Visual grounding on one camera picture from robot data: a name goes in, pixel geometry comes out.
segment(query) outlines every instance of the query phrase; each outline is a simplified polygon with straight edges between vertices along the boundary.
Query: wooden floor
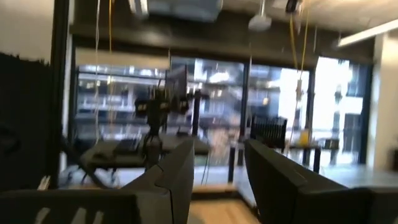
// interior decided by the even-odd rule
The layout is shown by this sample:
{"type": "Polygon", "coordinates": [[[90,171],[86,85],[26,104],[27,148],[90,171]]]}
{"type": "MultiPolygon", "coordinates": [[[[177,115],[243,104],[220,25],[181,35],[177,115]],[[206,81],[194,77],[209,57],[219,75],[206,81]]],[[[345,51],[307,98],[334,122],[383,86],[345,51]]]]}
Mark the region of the wooden floor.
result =
{"type": "Polygon", "coordinates": [[[192,202],[188,224],[257,224],[247,206],[239,200],[210,200],[192,202]]]}

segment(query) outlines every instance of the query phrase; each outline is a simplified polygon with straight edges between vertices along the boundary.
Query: ceiling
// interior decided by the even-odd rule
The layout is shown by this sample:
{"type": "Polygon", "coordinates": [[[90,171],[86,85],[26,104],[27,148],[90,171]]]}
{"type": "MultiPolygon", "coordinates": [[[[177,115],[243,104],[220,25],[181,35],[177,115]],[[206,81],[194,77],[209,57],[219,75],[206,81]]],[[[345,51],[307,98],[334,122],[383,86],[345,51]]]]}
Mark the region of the ceiling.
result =
{"type": "MultiPolygon", "coordinates": [[[[224,0],[223,9],[255,14],[260,1],[224,0]]],[[[287,20],[286,3],[287,0],[267,0],[266,13],[287,20]]],[[[304,8],[310,11],[309,23],[340,31],[365,30],[398,19],[397,0],[304,0],[304,8]]]]}

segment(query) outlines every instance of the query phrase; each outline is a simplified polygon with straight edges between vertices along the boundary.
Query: black curtain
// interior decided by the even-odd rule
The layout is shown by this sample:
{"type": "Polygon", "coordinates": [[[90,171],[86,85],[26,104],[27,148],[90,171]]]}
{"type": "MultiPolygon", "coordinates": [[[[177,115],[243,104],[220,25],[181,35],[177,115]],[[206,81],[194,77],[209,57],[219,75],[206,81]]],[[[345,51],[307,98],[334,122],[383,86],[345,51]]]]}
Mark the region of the black curtain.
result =
{"type": "Polygon", "coordinates": [[[20,141],[9,153],[0,145],[0,192],[36,189],[44,175],[49,136],[50,67],[5,54],[0,54],[0,64],[0,126],[20,141]]]}

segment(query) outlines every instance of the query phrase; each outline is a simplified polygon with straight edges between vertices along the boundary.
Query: white wall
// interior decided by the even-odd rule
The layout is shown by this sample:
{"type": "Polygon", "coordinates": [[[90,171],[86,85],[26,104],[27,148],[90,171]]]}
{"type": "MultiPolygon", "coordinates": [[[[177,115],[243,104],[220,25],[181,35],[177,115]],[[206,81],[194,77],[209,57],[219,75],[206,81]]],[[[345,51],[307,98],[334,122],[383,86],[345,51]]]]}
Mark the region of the white wall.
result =
{"type": "Polygon", "coordinates": [[[54,0],[0,0],[0,52],[50,61],[54,0]]]}
{"type": "Polygon", "coordinates": [[[398,147],[398,35],[376,37],[368,136],[369,167],[389,169],[391,149],[398,147]]]}

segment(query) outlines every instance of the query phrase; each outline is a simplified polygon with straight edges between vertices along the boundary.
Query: floor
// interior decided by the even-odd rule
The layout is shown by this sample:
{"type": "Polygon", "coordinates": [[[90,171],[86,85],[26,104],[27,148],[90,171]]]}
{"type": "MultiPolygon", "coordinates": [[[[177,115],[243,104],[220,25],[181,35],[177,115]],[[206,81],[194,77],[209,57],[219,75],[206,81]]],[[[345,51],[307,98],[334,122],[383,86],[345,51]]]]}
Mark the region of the floor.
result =
{"type": "MultiPolygon", "coordinates": [[[[196,167],[194,175],[194,185],[216,185],[228,182],[227,167],[210,167],[204,172],[204,167],[196,167]]],[[[143,169],[119,169],[116,185],[123,186],[140,176],[143,169]]],[[[334,180],[347,187],[374,186],[374,187],[398,187],[398,174],[392,172],[381,172],[369,170],[363,166],[335,166],[323,167],[321,175],[334,180]]],[[[83,178],[81,171],[74,172],[72,183],[79,184],[83,178]]],[[[97,176],[106,183],[109,182],[109,173],[99,170],[97,176]]],[[[65,173],[60,175],[60,185],[65,183],[65,173]]],[[[236,167],[234,170],[234,183],[239,191],[250,201],[255,203],[254,196],[248,180],[248,175],[244,167],[236,167]]]]}

